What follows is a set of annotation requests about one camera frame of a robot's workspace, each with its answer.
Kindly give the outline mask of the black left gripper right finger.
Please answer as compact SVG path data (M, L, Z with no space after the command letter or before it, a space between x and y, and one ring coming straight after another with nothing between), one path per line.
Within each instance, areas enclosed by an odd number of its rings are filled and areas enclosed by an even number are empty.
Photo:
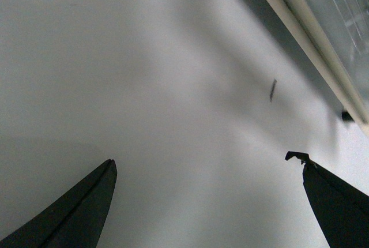
M368 247L368 195L312 161L309 154L289 151L303 168L303 186L330 247Z

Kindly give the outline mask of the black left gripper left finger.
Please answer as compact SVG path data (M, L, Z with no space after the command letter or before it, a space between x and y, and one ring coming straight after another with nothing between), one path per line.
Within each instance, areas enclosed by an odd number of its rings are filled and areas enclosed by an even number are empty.
M1 247L96 247L115 189L108 159L49 207L1 240Z

